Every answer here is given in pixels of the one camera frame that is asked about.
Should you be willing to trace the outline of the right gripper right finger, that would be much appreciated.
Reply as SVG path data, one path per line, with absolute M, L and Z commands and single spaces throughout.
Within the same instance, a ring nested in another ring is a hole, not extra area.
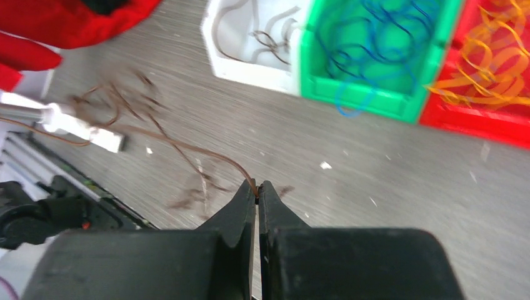
M 263 299 L 463 299 L 444 248 L 406 227 L 311 227 L 259 187 Z

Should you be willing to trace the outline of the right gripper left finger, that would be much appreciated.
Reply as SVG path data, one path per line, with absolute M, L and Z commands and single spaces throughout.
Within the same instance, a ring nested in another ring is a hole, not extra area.
M 24 299 L 251 299 L 255 198 L 244 181 L 196 229 L 66 231 Z

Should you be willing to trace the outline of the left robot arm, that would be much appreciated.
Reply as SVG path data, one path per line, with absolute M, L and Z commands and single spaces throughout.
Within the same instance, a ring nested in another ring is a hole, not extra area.
M 89 197 L 61 176 L 52 184 L 37 183 L 49 193 L 33 200 L 17 181 L 1 183 L 1 248 L 14 250 L 21 244 L 42 244 L 68 229 L 113 230 L 124 219 L 101 201 Z

